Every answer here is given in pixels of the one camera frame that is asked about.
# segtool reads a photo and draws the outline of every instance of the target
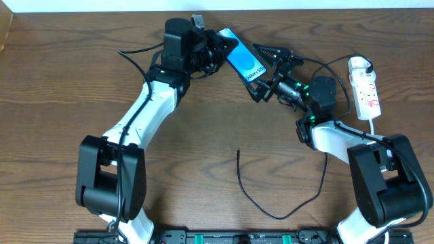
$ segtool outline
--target power strip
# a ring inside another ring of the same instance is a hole
[[[371,121],[381,115],[381,110],[375,86],[375,71],[366,73],[369,66],[370,63],[362,57],[353,57],[348,61],[357,117],[360,120]]]

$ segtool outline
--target green connector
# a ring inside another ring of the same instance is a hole
[[[203,235],[201,234],[195,235],[195,244],[203,244]]]
[[[282,242],[283,244],[291,244],[291,236],[290,235],[283,235],[282,236]]]

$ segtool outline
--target robotic arm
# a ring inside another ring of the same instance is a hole
[[[123,242],[147,244],[154,233],[154,225],[142,209],[146,195],[144,152],[151,138],[186,94],[190,74],[203,71],[208,76],[217,72],[237,44],[236,39],[204,30],[201,16],[168,20],[161,64],[151,65],[137,101],[101,138],[87,136],[82,141],[76,202],[109,223],[115,222],[120,209],[117,234]],[[304,116],[296,121],[298,139],[313,150],[338,157],[351,168],[358,208],[337,226],[337,238],[332,243],[367,243],[387,226],[432,207],[431,190],[405,136],[371,136],[343,125],[332,112],[336,106],[333,78],[316,77],[305,85],[292,75],[296,66],[303,65],[302,57],[282,47],[254,44],[253,48],[276,69],[270,81],[253,81],[258,85],[256,89],[242,79],[252,99],[268,102],[276,94],[279,101],[285,100],[294,110],[303,111]],[[151,99],[144,106],[149,95]],[[396,157],[389,147],[406,160]],[[103,170],[104,166],[118,163],[120,179]],[[384,170],[397,170],[398,176],[385,180],[381,174]],[[117,188],[119,180],[122,194]],[[97,238],[95,243],[105,237]],[[203,237],[202,243],[200,238],[196,242],[196,237],[194,242],[203,244]]]

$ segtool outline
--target brown tabletop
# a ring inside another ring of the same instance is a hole
[[[141,89],[140,73],[116,50],[160,43],[167,19],[191,14],[16,14],[0,54],[0,243],[70,243],[77,230],[105,229],[76,205],[75,180],[82,139],[110,129]],[[355,52],[370,58],[382,109],[376,133],[406,135],[434,188],[434,10],[198,14],[206,28],[230,27],[246,45],[288,47],[323,61]],[[133,58],[147,67],[152,53]],[[306,63],[296,75],[308,81],[316,68]],[[352,99],[347,64],[332,68]],[[340,88],[337,99],[340,114],[347,109]],[[275,98],[253,102],[227,64],[192,81],[146,151],[147,215],[192,230],[336,225],[357,206],[350,169],[335,157],[321,196],[284,221],[260,213],[238,186],[240,148],[245,188],[271,214],[285,215],[316,194],[323,154],[298,141],[301,116]],[[343,122],[369,130],[355,109]],[[433,216],[412,229],[417,243],[432,243]]]

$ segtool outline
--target white background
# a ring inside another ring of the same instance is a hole
[[[3,0],[15,13],[434,7],[434,0]]]

